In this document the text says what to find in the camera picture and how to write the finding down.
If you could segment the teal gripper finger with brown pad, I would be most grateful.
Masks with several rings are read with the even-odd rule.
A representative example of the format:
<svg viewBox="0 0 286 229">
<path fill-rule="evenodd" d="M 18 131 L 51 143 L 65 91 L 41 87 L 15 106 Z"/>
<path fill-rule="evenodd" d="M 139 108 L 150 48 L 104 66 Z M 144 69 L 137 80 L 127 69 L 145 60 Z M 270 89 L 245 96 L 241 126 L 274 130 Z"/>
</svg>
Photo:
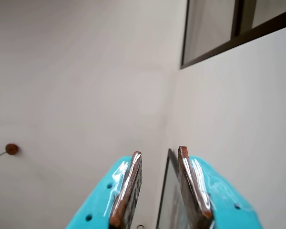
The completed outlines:
<svg viewBox="0 0 286 229">
<path fill-rule="evenodd" d="M 129 229 L 142 184 L 142 153 L 120 158 L 74 214 L 68 229 Z"/>
<path fill-rule="evenodd" d="M 178 148 L 177 178 L 191 229 L 260 229 L 253 207 L 211 165 Z"/>
</svg>

